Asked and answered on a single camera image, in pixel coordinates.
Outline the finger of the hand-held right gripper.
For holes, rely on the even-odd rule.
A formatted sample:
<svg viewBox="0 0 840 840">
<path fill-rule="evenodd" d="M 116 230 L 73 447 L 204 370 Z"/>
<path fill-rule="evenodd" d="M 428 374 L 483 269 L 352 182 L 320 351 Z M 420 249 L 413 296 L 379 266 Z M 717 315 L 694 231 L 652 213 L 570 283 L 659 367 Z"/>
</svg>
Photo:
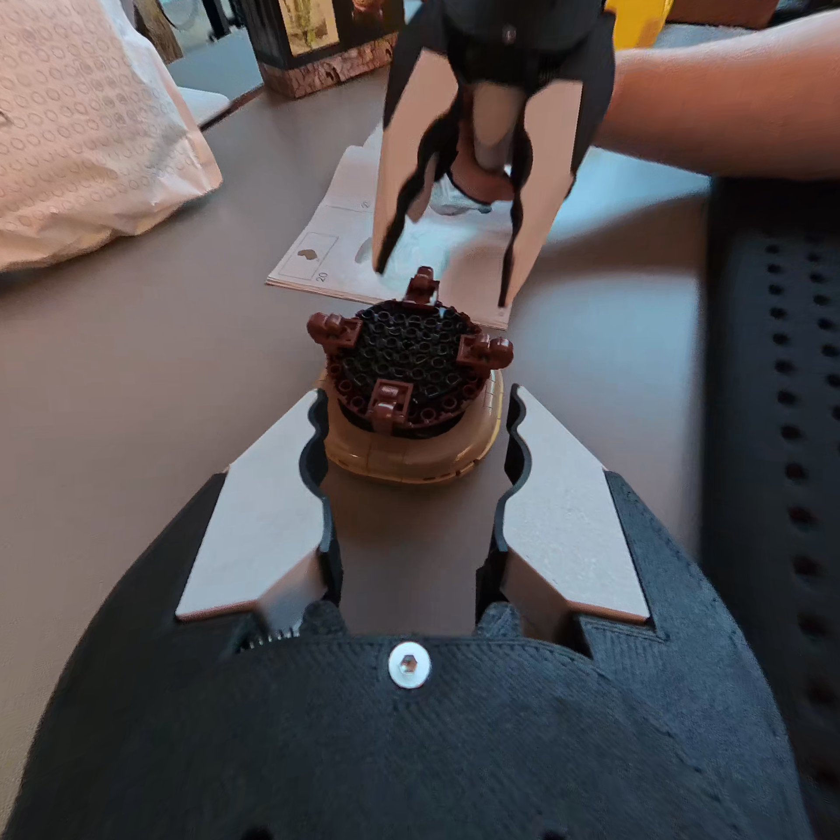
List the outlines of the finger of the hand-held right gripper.
<svg viewBox="0 0 840 840">
<path fill-rule="evenodd" d="M 558 79 L 526 101 L 515 151 L 513 231 L 502 261 L 499 306 L 510 306 L 539 257 L 573 185 L 572 155 L 583 83 Z"/>
<path fill-rule="evenodd" d="M 374 203 L 372 265 L 385 273 L 406 220 L 424 215 L 447 152 L 457 144 L 459 83 L 448 59 L 421 49 L 383 122 Z"/>
</svg>

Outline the white patterned paper bag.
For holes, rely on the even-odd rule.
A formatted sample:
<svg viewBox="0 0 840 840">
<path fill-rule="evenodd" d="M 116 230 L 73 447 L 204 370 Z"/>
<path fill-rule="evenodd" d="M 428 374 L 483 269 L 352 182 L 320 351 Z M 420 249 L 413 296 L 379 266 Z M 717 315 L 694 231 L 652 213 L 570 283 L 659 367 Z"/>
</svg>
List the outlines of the white patterned paper bag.
<svg viewBox="0 0 840 840">
<path fill-rule="evenodd" d="M 1 270 L 139 236 L 223 177 L 120 2 L 1 3 Z"/>
</svg>

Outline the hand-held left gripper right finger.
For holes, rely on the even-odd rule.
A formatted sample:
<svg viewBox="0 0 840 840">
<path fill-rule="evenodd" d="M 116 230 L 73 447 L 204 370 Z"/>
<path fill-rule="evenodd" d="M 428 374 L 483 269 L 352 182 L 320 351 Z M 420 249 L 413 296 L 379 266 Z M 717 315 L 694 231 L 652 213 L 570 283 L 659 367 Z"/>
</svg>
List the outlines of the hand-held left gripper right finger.
<svg viewBox="0 0 840 840">
<path fill-rule="evenodd" d="M 519 384 L 507 431 L 511 487 L 476 573 L 476 620 L 507 601 L 549 642 L 578 615 L 645 624 L 650 611 L 602 463 Z"/>
</svg>

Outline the black printed toy box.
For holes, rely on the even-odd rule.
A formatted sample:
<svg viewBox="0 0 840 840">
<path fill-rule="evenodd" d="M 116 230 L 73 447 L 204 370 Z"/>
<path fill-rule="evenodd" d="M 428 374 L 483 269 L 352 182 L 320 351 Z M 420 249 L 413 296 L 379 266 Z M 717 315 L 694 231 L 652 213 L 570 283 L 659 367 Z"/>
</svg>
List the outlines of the black printed toy box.
<svg viewBox="0 0 840 840">
<path fill-rule="evenodd" d="M 387 67 L 404 1 L 242 1 L 265 85 L 298 99 Z"/>
</svg>

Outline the person's right forearm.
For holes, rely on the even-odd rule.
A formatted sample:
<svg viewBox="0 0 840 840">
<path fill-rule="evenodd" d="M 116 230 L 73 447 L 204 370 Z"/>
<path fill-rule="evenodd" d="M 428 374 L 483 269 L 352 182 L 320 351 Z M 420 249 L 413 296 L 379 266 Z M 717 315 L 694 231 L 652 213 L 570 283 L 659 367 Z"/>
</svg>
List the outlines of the person's right forearm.
<svg viewBox="0 0 840 840">
<path fill-rule="evenodd" d="M 594 146 L 704 175 L 838 180 L 838 10 L 620 51 Z"/>
</svg>

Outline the brick instruction booklet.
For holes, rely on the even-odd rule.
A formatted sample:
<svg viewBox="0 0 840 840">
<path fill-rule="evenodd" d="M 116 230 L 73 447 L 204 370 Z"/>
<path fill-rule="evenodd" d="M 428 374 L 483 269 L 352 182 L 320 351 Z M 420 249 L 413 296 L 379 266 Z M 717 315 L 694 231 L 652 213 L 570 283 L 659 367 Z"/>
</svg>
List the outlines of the brick instruction booklet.
<svg viewBox="0 0 840 840">
<path fill-rule="evenodd" d="M 373 204 L 382 145 L 377 125 L 363 145 L 344 152 L 329 189 L 308 225 L 268 282 L 331 298 L 376 303 L 404 297 L 417 268 L 429 267 L 446 305 L 492 329 L 508 327 L 511 308 L 499 308 L 499 278 L 511 233 L 510 203 L 488 213 L 442 215 L 429 206 L 406 221 L 385 273 L 372 265 Z"/>
</svg>

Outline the tan and brown brick model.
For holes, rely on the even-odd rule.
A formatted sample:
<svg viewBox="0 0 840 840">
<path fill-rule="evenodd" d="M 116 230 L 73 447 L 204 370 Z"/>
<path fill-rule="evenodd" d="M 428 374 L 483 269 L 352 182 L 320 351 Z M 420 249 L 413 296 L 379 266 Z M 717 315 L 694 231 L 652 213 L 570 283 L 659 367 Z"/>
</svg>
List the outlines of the tan and brown brick model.
<svg viewBox="0 0 840 840">
<path fill-rule="evenodd" d="M 438 287 L 423 266 L 402 299 L 308 320 L 325 356 L 325 452 L 351 474 L 441 484 L 471 471 L 497 438 L 513 344 L 441 302 Z"/>
</svg>

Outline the yellow box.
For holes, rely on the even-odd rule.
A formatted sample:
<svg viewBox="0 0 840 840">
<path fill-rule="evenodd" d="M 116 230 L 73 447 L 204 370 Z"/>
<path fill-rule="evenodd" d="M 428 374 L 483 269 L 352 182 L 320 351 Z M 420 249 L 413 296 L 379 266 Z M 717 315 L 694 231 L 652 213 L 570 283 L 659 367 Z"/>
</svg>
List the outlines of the yellow box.
<svg viewBox="0 0 840 840">
<path fill-rule="evenodd" d="M 605 1 L 605 11 L 615 15 L 614 49 L 651 47 L 665 25 L 674 1 Z"/>
</svg>

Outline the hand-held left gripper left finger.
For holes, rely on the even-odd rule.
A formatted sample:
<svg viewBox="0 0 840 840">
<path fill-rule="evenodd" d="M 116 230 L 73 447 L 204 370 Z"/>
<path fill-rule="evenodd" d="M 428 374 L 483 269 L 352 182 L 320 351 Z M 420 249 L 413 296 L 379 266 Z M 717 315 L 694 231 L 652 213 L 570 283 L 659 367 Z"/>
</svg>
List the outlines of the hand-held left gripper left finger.
<svg viewBox="0 0 840 840">
<path fill-rule="evenodd" d="M 339 545 L 320 488 L 328 406 L 324 390 L 311 389 L 230 465 L 178 619 L 253 612 L 287 634 L 309 604 L 340 600 Z"/>
</svg>

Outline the black perforated chair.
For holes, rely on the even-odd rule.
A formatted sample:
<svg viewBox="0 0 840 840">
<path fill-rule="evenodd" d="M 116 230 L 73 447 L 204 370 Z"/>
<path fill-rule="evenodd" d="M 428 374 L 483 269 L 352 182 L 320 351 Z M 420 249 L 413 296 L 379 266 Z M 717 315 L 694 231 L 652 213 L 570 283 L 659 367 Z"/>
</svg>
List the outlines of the black perforated chair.
<svg viewBox="0 0 840 840">
<path fill-rule="evenodd" d="M 817 838 L 838 838 L 838 182 L 718 178 L 700 563 L 770 683 Z"/>
</svg>

